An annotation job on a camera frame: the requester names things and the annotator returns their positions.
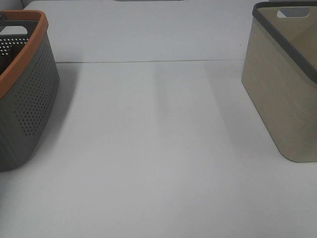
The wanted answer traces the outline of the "beige basket with grey rim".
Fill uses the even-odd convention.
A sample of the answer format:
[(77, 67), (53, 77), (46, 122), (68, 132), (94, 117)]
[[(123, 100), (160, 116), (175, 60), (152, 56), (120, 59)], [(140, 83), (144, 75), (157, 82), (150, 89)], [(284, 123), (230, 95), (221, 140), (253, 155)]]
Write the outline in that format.
[(254, 5), (242, 83), (278, 151), (317, 160), (317, 3)]

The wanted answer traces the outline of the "grey basket with orange rim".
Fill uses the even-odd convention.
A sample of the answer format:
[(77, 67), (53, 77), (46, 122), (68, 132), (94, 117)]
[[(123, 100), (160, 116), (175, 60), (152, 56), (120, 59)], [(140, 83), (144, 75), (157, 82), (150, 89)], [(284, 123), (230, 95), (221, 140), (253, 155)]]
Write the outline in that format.
[(51, 115), (60, 77), (39, 10), (4, 10), (1, 27), (25, 34), (0, 37), (0, 170), (10, 171), (32, 156)]

